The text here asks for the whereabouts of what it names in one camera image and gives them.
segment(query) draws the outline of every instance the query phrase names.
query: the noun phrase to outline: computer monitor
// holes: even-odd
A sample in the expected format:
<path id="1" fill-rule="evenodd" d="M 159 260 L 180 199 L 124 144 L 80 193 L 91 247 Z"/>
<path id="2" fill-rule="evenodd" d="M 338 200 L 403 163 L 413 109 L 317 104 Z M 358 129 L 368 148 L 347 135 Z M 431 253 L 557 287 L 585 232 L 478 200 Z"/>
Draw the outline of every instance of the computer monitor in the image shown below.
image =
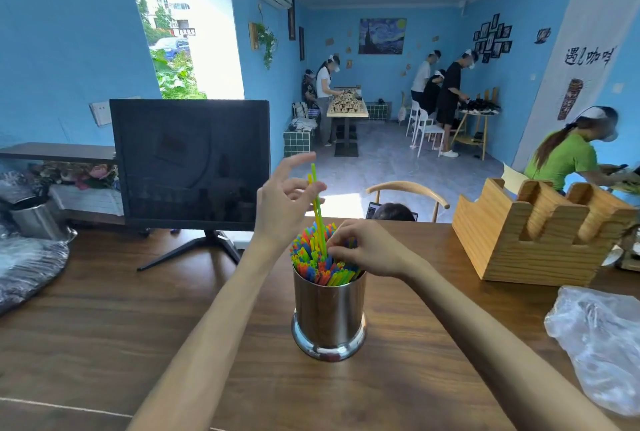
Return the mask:
<path id="1" fill-rule="evenodd" d="M 252 231 L 269 178 L 269 103 L 109 101 L 127 225 Z"/>

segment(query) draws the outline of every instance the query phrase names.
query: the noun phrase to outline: chair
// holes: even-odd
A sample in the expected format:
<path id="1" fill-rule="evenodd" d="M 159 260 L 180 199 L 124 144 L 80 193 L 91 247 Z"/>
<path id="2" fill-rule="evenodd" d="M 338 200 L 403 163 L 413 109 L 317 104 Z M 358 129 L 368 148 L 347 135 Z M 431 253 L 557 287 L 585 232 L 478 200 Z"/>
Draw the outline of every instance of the chair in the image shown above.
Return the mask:
<path id="1" fill-rule="evenodd" d="M 433 122 L 433 118 L 424 109 L 420 109 L 418 121 L 416 121 L 415 123 L 415 128 L 413 130 L 412 148 L 415 148 L 415 143 L 420 132 L 420 148 L 418 149 L 418 157 L 420 157 L 420 152 L 422 151 L 422 142 L 424 141 L 424 137 L 426 135 L 429 135 L 429 138 L 431 138 L 432 135 L 435 135 L 433 137 L 433 143 L 431 144 L 431 149 L 433 150 L 435 148 L 438 134 L 440 134 L 440 147 L 438 148 L 438 156 L 440 156 L 440 153 L 442 152 L 442 142 L 444 140 L 444 136 L 442 136 L 444 135 L 444 128 L 440 128 L 438 125 L 436 125 Z"/>
<path id="2" fill-rule="evenodd" d="M 414 120 L 417 123 L 419 113 L 420 113 L 420 104 L 418 104 L 418 101 L 411 101 L 411 111 L 409 114 L 409 121 L 407 121 L 406 123 L 406 133 L 404 134 L 404 136 L 409 136 L 409 127 L 411 126 L 411 120 Z M 413 135 L 415 135 L 415 125 L 413 125 L 412 140 L 413 140 Z"/>
<path id="3" fill-rule="evenodd" d="M 520 186 L 525 180 L 529 180 L 526 175 L 516 172 L 513 168 L 503 163 L 504 172 L 502 173 L 502 179 L 504 180 L 504 188 L 512 194 L 518 194 L 520 192 Z"/>
<path id="4" fill-rule="evenodd" d="M 369 187 L 366 190 L 366 193 L 370 194 L 372 192 L 376 192 L 376 204 L 380 203 L 380 192 L 381 191 L 401 191 L 401 192 L 409 192 L 412 194 L 418 194 L 421 196 L 430 197 L 436 201 L 436 205 L 433 208 L 433 215 L 431 216 L 431 222 L 436 222 L 438 218 L 438 208 L 442 205 L 444 209 L 448 209 L 451 207 L 447 201 L 444 200 L 442 196 L 439 196 L 428 187 L 424 185 L 416 184 L 415 182 L 405 182 L 403 180 L 396 180 L 395 182 L 385 182 L 384 184 L 377 184 L 373 187 Z"/>

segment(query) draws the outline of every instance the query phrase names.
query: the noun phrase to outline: wooden chair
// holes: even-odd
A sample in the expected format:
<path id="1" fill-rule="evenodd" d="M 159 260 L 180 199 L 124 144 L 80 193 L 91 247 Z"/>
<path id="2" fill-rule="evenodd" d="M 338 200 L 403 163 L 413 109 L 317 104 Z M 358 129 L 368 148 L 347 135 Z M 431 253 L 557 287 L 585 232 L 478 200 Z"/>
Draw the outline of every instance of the wooden chair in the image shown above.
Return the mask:
<path id="1" fill-rule="evenodd" d="M 424 185 L 416 184 L 415 182 L 405 182 L 404 180 L 396 180 L 395 182 L 385 182 L 384 184 L 377 184 L 373 187 L 369 187 L 366 192 L 368 194 L 376 192 L 376 204 L 380 203 L 381 191 L 401 191 L 409 192 L 412 194 L 418 194 L 421 196 L 430 197 L 436 201 L 436 205 L 433 208 L 433 215 L 431 216 L 431 222 L 436 222 L 438 218 L 438 208 L 442 205 L 444 209 L 451 207 L 444 198 L 437 193 L 428 189 Z"/>

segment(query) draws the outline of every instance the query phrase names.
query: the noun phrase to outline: wooden organizer box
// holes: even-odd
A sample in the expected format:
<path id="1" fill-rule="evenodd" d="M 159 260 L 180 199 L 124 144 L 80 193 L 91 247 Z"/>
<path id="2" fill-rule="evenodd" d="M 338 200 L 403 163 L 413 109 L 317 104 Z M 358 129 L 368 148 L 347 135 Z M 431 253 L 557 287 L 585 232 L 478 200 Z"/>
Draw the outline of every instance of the wooden organizer box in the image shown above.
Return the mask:
<path id="1" fill-rule="evenodd" d="M 488 281 L 586 286 L 637 210 L 595 185 L 566 197 L 527 180 L 515 201 L 488 178 L 476 202 L 460 196 L 453 229 L 478 276 Z"/>

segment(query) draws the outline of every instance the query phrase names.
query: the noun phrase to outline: green shirt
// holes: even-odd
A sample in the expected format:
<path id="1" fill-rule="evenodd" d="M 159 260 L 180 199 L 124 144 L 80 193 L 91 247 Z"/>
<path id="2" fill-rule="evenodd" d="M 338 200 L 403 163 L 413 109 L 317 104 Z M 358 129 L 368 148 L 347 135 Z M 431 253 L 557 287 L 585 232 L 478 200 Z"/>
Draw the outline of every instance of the green shirt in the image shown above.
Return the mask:
<path id="1" fill-rule="evenodd" d="M 561 191 L 564 189 L 564 178 L 567 175 L 596 170 L 598 170 L 598 159 L 593 146 L 579 134 L 571 133 L 553 149 L 540 170 L 534 155 L 527 169 L 524 170 L 524 175 L 534 180 L 551 180 L 554 183 L 554 189 Z"/>

